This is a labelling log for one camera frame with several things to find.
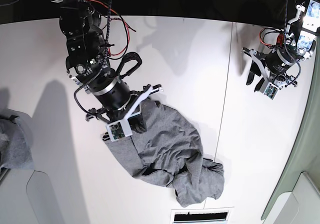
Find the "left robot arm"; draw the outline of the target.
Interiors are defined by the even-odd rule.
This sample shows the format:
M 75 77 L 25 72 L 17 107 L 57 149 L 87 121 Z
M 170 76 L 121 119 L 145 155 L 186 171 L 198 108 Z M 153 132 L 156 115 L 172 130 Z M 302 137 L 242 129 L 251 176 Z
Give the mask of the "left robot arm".
M 283 28 L 264 27 L 259 32 L 259 41 L 269 52 L 242 49 L 252 60 L 246 84 L 260 77 L 254 90 L 270 99 L 282 88 L 298 85 L 301 62 L 313 56 L 320 33 L 320 0 L 296 0 L 296 14 L 292 19 L 288 17 L 289 0 L 285 0 L 284 7 Z M 287 72 L 294 65 L 299 73 L 289 75 Z

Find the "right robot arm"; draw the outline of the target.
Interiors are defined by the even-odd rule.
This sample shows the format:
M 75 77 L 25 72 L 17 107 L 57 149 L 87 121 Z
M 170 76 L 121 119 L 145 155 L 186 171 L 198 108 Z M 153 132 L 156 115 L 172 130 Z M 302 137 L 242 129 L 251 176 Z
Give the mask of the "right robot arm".
M 59 27 L 66 38 L 68 76 L 78 90 L 94 95 L 101 108 L 85 110 L 86 120 L 93 118 L 106 124 L 109 136 L 116 139 L 133 132 L 147 130 L 142 114 L 142 102 L 161 89 L 160 85 L 146 85 L 141 91 L 131 90 L 125 77 L 141 65 L 136 52 L 124 48 L 111 53 L 111 22 L 118 19 L 130 39 L 131 27 L 112 8 L 113 0 L 51 0 L 60 7 Z

